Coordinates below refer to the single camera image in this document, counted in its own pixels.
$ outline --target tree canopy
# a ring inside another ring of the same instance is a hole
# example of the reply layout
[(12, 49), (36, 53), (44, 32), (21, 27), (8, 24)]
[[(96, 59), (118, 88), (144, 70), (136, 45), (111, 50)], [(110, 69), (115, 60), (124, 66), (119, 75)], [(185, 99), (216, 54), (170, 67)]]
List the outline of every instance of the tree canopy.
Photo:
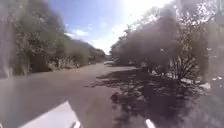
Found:
[(163, 8), (154, 7), (129, 25), (126, 34), (111, 47), (111, 56), (119, 65), (131, 62), (140, 67), (145, 63), (148, 72), (177, 80), (205, 81), (210, 52), (218, 48), (213, 41), (222, 42), (221, 36), (211, 39), (211, 33), (221, 35), (214, 30), (214, 26), (222, 26), (221, 3), (175, 0)]
[(14, 46), (8, 60), (13, 74), (79, 67), (105, 58), (102, 50), (66, 36), (60, 16), (51, 10), (47, 1), (5, 3), (9, 6), (7, 25)]

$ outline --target white fairing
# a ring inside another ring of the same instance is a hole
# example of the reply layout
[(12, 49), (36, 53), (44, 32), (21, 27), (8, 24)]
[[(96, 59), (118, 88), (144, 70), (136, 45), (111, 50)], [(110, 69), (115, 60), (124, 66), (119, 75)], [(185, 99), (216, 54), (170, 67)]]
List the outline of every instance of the white fairing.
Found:
[(69, 103), (65, 102), (20, 128), (71, 128), (72, 126), (80, 128), (81, 123)]
[(156, 128), (153, 122), (150, 119), (145, 121), (147, 128)]

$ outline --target sunlight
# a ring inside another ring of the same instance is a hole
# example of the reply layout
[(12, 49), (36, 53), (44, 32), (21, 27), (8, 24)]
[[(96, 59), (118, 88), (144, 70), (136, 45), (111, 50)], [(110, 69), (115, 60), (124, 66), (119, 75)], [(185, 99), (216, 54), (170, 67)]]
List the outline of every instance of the sunlight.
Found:
[(123, 0), (124, 13), (128, 23), (132, 23), (152, 7), (163, 7), (172, 0)]

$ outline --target pavement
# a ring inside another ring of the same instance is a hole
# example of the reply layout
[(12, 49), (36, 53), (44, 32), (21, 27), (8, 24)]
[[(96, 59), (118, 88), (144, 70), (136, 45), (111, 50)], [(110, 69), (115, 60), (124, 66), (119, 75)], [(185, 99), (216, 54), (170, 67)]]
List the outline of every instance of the pavement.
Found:
[[(100, 63), (80, 69), (0, 79), (0, 122), (4, 128), (18, 128), (68, 101), (84, 128), (113, 128), (116, 117), (121, 112), (114, 109), (110, 99), (118, 89), (90, 86), (98, 76), (130, 69), (132, 68), (110, 67)], [(211, 83), (215, 85), (212, 91), (197, 99), (197, 105), (191, 112), (187, 112), (189, 114), (186, 117), (181, 117), (181, 127), (223, 128), (222, 83), (223, 80)], [(133, 120), (136, 123), (128, 128), (144, 128), (142, 117), (132, 118)]]
[(85, 128), (110, 128), (116, 89), (89, 88), (97, 76), (130, 68), (95, 64), (80, 69), (17, 76), (0, 80), (0, 122), (17, 128), (68, 101)]

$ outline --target sky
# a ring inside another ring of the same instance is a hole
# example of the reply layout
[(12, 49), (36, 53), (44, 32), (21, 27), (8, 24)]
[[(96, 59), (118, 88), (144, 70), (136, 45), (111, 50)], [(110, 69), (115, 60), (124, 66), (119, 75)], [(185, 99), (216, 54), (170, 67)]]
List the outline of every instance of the sky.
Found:
[(49, 0), (66, 27), (66, 35), (109, 53), (128, 24), (153, 6), (171, 0)]

